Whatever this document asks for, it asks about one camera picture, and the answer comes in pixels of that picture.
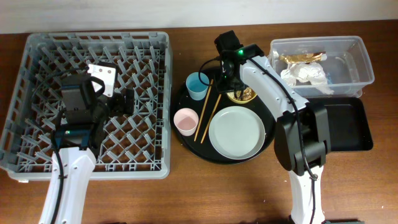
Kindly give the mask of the food scraps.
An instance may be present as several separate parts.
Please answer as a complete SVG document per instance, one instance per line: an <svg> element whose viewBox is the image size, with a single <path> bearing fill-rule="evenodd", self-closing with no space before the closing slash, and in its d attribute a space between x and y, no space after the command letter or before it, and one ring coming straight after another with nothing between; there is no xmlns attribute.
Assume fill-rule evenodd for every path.
<svg viewBox="0 0 398 224"><path fill-rule="evenodd" d="M239 101L247 101L252 98L252 89L247 87L244 91L237 90L236 92L229 93L230 97Z"/></svg>

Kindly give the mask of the white napkin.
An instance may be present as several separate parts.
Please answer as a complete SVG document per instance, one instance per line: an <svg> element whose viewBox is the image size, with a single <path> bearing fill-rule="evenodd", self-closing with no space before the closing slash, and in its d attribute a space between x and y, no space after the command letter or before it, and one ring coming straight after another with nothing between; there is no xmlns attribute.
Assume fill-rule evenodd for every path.
<svg viewBox="0 0 398 224"><path fill-rule="evenodd" d="M316 89L323 94L334 94L334 91L327 87L326 73L319 63L290 63L286 69L281 71L280 76L288 86L296 86L297 82L309 82L311 85L316 85Z"/></svg>

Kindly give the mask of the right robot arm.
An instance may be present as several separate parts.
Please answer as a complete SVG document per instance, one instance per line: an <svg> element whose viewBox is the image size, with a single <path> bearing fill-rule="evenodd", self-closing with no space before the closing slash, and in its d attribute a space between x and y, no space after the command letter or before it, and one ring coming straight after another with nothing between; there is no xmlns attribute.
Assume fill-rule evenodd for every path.
<svg viewBox="0 0 398 224"><path fill-rule="evenodd" d="M321 176L331 150L326 108L293 91L276 73L256 45L244 46L233 31L215 39L221 75L220 93L252 88L271 112L275 126L274 150L288 171L292 189L292 223L325 223Z"/></svg>

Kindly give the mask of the light blue cup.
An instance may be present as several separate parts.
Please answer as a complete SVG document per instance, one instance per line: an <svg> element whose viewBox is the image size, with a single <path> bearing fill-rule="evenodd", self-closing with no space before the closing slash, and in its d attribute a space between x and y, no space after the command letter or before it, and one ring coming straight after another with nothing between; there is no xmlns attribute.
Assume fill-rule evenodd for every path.
<svg viewBox="0 0 398 224"><path fill-rule="evenodd" d="M194 72L187 77L185 84L190 98L200 101L206 96L210 81L204 73Z"/></svg>

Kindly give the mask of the gold snack wrapper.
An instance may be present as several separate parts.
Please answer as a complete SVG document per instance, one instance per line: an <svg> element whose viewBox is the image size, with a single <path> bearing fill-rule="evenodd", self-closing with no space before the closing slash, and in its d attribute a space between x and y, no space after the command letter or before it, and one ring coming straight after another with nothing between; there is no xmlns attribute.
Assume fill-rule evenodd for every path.
<svg viewBox="0 0 398 224"><path fill-rule="evenodd" d="M279 59L285 63L312 63L327 59L326 52L316 52L295 55L280 55Z"/></svg>

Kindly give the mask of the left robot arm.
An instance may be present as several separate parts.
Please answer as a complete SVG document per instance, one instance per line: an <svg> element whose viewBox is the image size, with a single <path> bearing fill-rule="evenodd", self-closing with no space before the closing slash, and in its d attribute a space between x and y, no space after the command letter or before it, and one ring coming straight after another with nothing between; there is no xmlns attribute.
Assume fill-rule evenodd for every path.
<svg viewBox="0 0 398 224"><path fill-rule="evenodd" d="M62 80L65 107L50 137L52 175L40 223L80 223L86 190L112 116L132 113L134 95L114 92L115 74Z"/></svg>

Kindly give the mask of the yellow bowl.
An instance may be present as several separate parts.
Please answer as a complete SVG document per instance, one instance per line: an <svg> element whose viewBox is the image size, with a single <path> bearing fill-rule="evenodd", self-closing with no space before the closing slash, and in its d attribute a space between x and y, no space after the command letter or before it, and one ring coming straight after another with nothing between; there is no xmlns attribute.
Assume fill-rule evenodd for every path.
<svg viewBox="0 0 398 224"><path fill-rule="evenodd" d="M236 90L227 93L227 97L234 103L245 104L253 100L257 94L250 88L247 87L244 91Z"/></svg>

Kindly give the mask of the pink cup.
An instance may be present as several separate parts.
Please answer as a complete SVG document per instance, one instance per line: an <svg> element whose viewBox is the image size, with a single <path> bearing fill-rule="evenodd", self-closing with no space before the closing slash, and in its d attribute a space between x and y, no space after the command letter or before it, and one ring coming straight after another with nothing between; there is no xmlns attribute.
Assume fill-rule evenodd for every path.
<svg viewBox="0 0 398 224"><path fill-rule="evenodd" d="M190 108L179 109L174 115L174 125L183 136L191 136L197 130L199 117Z"/></svg>

